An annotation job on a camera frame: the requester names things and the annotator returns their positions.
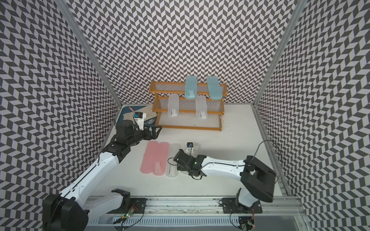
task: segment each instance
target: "cable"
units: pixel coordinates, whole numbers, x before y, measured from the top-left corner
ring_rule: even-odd
[[[133,115],[132,115],[132,117],[133,117],[133,119],[134,119],[135,124],[137,125],[137,127],[138,127],[138,129],[139,129],[139,125],[138,125],[138,123],[137,123],[137,122],[136,122],[136,120],[135,120],[135,114],[133,114]]]
[[[127,230],[128,228],[130,228],[130,227],[132,227],[132,226],[136,225],[137,223],[139,223],[139,222],[141,221],[142,217],[144,216],[144,212],[145,212],[145,207],[144,207],[144,209],[143,209],[143,211],[142,211],[142,216],[141,216],[141,218],[140,218],[137,222],[135,222],[133,225],[130,225],[129,227],[127,227],[127,228],[126,228],[126,229],[124,229],[124,230]]]
[[[203,166],[201,169],[198,170],[198,174],[201,173],[201,170],[206,167],[208,164],[214,164],[215,162],[208,162],[205,164],[205,166]],[[236,166],[236,167],[244,167],[245,165],[232,165],[232,164],[224,164],[224,165],[230,165],[230,166]]]
[[[117,122],[115,121],[115,119],[113,118],[113,124],[114,124],[114,127],[116,128],[116,130],[117,130]],[[100,159],[100,154],[101,154],[101,152],[99,152],[99,154],[98,154],[98,163],[99,163],[99,159]]]
[[[241,228],[236,227],[236,226],[234,225],[234,223],[231,221],[231,215],[232,215],[232,213],[233,213],[233,212],[234,212],[234,211],[232,211],[232,212],[230,213],[230,217],[229,217],[230,223],[231,223],[235,228],[237,228],[237,229],[241,230]]]
[[[193,178],[194,180],[201,180],[203,176],[201,176],[199,179],[195,179],[193,176],[191,176],[191,178]]]
[[[276,145],[276,147],[277,147],[278,153],[280,152],[280,150],[279,150],[279,146],[278,146],[274,141],[272,141],[272,140],[263,140],[261,143],[259,143],[259,145],[258,145],[258,147],[257,147],[257,150],[256,150],[255,154],[253,155],[252,160],[251,160],[248,164],[252,163],[252,161],[253,161],[253,160],[254,160],[254,158],[256,157],[256,154],[257,154],[257,152],[258,152],[258,149],[259,149],[260,145],[261,145],[263,142],[266,142],[266,141],[270,141],[271,143],[275,144],[275,145]],[[279,177],[280,177],[280,176],[276,177],[275,184],[276,184],[276,183],[277,183],[277,181],[279,180]]]
[[[133,204],[132,206],[131,206],[131,208],[128,210],[128,212],[127,213],[125,213],[121,218],[119,218],[118,220],[116,220],[116,221],[113,221],[113,228],[116,230],[116,231],[123,231],[123,223],[127,220],[127,217],[125,217],[126,216],[126,214],[129,214],[130,213],[130,211],[131,210],[134,210],[134,211],[139,211],[139,209],[138,208],[136,208],[135,207],[135,205]],[[115,227],[114,227],[114,225],[115,224],[117,224],[117,223],[119,223],[119,222],[121,222],[121,229],[120,230],[118,230],[118,229],[116,229]]]
[[[261,145],[263,142],[266,142],[266,141],[270,141],[271,143],[274,143],[277,147],[279,147],[279,146],[278,146],[274,141],[272,141],[272,140],[263,140],[261,143],[259,143],[259,145],[258,145],[258,147],[257,147],[257,150],[256,150],[255,154],[253,155],[252,160],[251,160],[248,164],[250,164],[250,163],[254,160],[254,158],[256,157],[256,154],[257,154],[257,152],[258,152],[258,149],[259,149],[260,145]]]
[[[53,221],[55,211],[57,210],[57,208],[58,208],[59,204],[63,201],[63,199],[65,198],[65,196],[64,196],[64,197],[62,197],[62,199],[60,199],[60,201],[57,203],[57,206],[55,206],[55,209],[54,209],[53,213],[51,214],[51,219],[50,219],[50,221],[51,221],[51,222]]]
[[[249,220],[249,222],[251,222],[254,219],[254,208],[252,208],[252,212],[253,212],[253,215],[252,215],[252,218]]]
[[[177,164],[171,164],[170,162],[168,162],[170,159],[174,159],[174,157],[170,157],[170,158],[168,158],[167,163],[169,163],[169,164],[170,164],[170,165],[172,165],[172,166],[177,166]]]

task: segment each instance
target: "mounting plate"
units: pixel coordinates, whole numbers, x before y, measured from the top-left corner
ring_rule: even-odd
[[[135,205],[135,207],[137,207],[139,209],[139,211],[135,211],[135,214],[143,214],[146,203],[147,203],[146,198],[130,198],[130,207],[132,205]],[[127,213],[127,209],[118,208],[118,209],[112,210],[108,213],[109,214],[112,214],[112,213]]]
[[[253,214],[252,208],[254,209],[254,213],[262,213],[261,202],[258,200],[254,202],[251,208],[244,208],[244,211],[239,210],[235,205],[235,197],[234,198],[222,198],[222,209],[223,213],[230,214],[230,213],[247,213]]]

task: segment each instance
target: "chevron patterned wall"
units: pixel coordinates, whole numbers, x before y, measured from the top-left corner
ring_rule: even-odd
[[[122,103],[152,102],[152,81],[187,75],[253,102],[296,2],[67,0]]]
[[[51,0],[1,1],[0,31],[0,230],[39,228],[118,108]]]
[[[309,1],[258,106],[315,230],[370,230],[369,9]]]

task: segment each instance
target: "black cable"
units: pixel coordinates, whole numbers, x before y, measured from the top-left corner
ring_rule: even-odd
[[[115,119],[113,119],[113,124],[114,124],[114,127],[117,129],[117,123],[116,123]],[[99,163],[99,159],[100,159],[100,154],[101,154],[101,152],[99,152],[99,154],[98,154],[98,163]]]
[[[236,226],[234,225],[234,223],[231,221],[231,215],[232,215],[232,213],[233,213],[233,212],[234,212],[234,211],[232,211],[232,212],[230,213],[230,217],[229,217],[230,223],[231,223],[235,228],[237,228],[237,229],[241,230],[241,228],[236,227]]]
[[[136,126],[137,126],[137,128],[139,129],[139,125],[138,125],[138,123],[136,122],[136,120],[135,120],[135,113],[133,114],[133,116],[132,116],[133,118],[134,118],[134,122],[135,122],[135,124],[136,124]]]
[[[195,179],[193,176],[191,176],[191,178],[193,178],[194,180],[201,180],[203,176],[201,176],[199,179]]]
[[[271,143],[275,144],[275,145],[276,145],[276,148],[277,148],[277,152],[278,152],[278,153],[280,152],[280,150],[279,150],[279,146],[277,145],[277,143],[275,143],[275,142],[274,142],[274,141],[272,141],[272,140],[263,140],[261,143],[259,143],[259,145],[258,145],[258,147],[257,147],[257,150],[256,150],[255,154],[253,155],[252,160],[251,160],[248,164],[250,164],[250,163],[253,161],[253,159],[256,157],[256,154],[257,154],[257,151],[258,151],[258,149],[259,149],[260,145],[261,145],[263,142],[266,142],[266,141],[270,141]],[[277,183],[277,181],[279,180],[279,177],[280,177],[280,176],[276,177],[275,184],[276,184],[276,183]]]
[[[250,163],[254,160],[254,158],[256,157],[256,154],[257,154],[257,152],[258,152],[258,149],[259,149],[260,145],[261,145],[263,142],[266,142],[266,141],[270,141],[271,143],[273,143],[273,144],[275,144],[277,147],[279,147],[279,146],[278,146],[274,141],[272,141],[272,140],[263,140],[261,143],[259,143],[259,145],[258,145],[258,147],[257,147],[257,150],[256,150],[255,154],[253,155],[252,160],[251,160],[248,164],[250,164]]]
[[[170,162],[168,162],[170,159],[174,159],[174,157],[168,158],[167,163],[169,163],[170,165],[173,165],[173,166],[177,166],[177,164],[171,164]]]
[[[144,207],[144,209],[143,209],[143,211],[142,211],[142,216],[141,216],[141,218],[140,218],[140,220],[142,219],[142,217],[144,216],[144,211],[145,211],[145,207]],[[118,230],[118,229],[116,229],[115,227],[114,227],[114,224],[117,224],[118,222],[117,221],[115,221],[115,222],[113,222],[113,228],[116,230],[116,231],[123,231],[123,223],[125,222],[127,220],[127,218],[125,217],[125,218],[123,218],[122,219],[122,221],[121,221],[121,229],[120,230]]]
[[[139,222],[141,221],[142,217],[144,216],[144,212],[145,212],[145,207],[144,207],[144,209],[143,209],[143,211],[142,211],[142,216],[141,216],[141,218],[140,218],[137,222],[135,222],[133,225],[130,225],[129,227],[132,227],[132,226],[136,225],[137,223],[139,223]]]
[[[66,196],[66,195],[68,195],[68,193],[69,193],[69,192],[67,192],[67,193],[62,197],[62,199],[57,203],[57,206],[55,206],[55,209],[54,209],[53,213],[51,214],[51,222],[53,221],[54,213],[55,213],[55,211],[57,210],[57,208],[58,208],[59,204],[62,202],[62,200],[65,198],[65,196]]]

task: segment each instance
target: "white floor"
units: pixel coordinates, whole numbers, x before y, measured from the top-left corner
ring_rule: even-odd
[[[109,139],[116,133],[115,129]],[[158,142],[179,143],[186,148],[187,142],[201,146],[202,155],[217,159],[244,160],[253,155],[262,141],[250,105],[225,105],[222,117],[222,131],[203,131],[163,128]],[[226,177],[203,177],[193,180],[190,176],[179,174],[176,178],[142,174],[140,166],[147,146],[146,140],[131,148],[131,152],[95,188],[91,196],[104,196],[111,190],[120,188],[132,196],[235,196],[244,185]],[[272,168],[264,145],[261,145],[256,158]],[[275,196],[281,196],[279,185],[275,185]]]

